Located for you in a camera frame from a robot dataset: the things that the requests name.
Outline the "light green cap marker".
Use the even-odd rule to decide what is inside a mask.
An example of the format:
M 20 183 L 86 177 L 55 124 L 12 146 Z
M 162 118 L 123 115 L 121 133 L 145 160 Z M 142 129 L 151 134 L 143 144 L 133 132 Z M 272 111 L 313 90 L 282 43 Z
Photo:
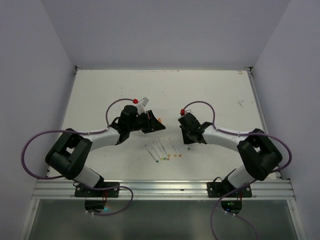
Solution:
M 167 155 L 166 155 L 166 153 L 163 151 L 161 145 L 160 145 L 157 141 L 154 141 L 153 144 L 154 144 L 154 146 L 156 147 L 156 149 L 158 150 L 158 152 L 160 153 L 161 159 L 162 159 L 162 160 L 167 160 Z

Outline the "orange cap marker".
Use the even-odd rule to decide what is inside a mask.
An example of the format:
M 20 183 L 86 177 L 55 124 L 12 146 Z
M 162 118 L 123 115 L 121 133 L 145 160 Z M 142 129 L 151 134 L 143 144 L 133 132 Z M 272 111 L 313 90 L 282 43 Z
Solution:
M 172 148 L 174 149 L 176 155 L 179 157 L 182 157 L 182 154 L 180 153 L 180 151 L 178 150 L 178 148 L 176 147 L 174 142 L 171 140 L 171 138 L 169 138 L 168 140 L 169 140 L 169 143 L 171 144 Z

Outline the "teal green marker pen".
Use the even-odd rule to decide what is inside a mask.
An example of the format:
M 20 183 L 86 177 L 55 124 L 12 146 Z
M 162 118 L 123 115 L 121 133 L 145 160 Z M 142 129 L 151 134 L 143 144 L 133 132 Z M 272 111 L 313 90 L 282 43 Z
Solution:
M 146 148 L 146 150 L 148 151 L 148 153 L 150 154 L 150 156 L 152 157 L 152 159 L 153 159 L 156 163 L 158 163 L 159 160 L 158 160 L 158 158 L 154 155 L 154 153 L 152 152 L 151 148 L 150 148 L 148 145 L 146 145 L 146 144 L 145 144 L 145 148 Z

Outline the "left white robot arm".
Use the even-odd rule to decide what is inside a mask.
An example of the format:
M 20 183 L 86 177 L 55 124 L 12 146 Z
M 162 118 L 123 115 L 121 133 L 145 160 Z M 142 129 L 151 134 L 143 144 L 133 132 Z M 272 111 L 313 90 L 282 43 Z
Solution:
M 144 134 L 165 130 L 166 127 L 151 110 L 140 111 L 134 105 L 126 105 L 111 125 L 97 134 L 82 136 L 68 128 L 63 131 L 45 157 L 45 162 L 64 178 L 86 186 L 92 196 L 103 193 L 103 177 L 85 166 L 91 151 L 116 146 L 126 141 L 131 132 Z

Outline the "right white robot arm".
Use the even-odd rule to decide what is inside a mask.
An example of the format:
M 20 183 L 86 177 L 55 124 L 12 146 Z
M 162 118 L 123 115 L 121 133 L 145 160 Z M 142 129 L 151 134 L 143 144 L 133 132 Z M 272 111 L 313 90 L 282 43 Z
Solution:
M 201 124 L 190 112 L 181 115 L 178 122 L 185 145 L 217 145 L 240 155 L 242 165 L 211 187 L 219 195 L 232 197 L 244 184 L 265 180 L 283 159 L 280 151 L 261 129 L 256 128 L 251 132 L 221 129 L 210 122 Z

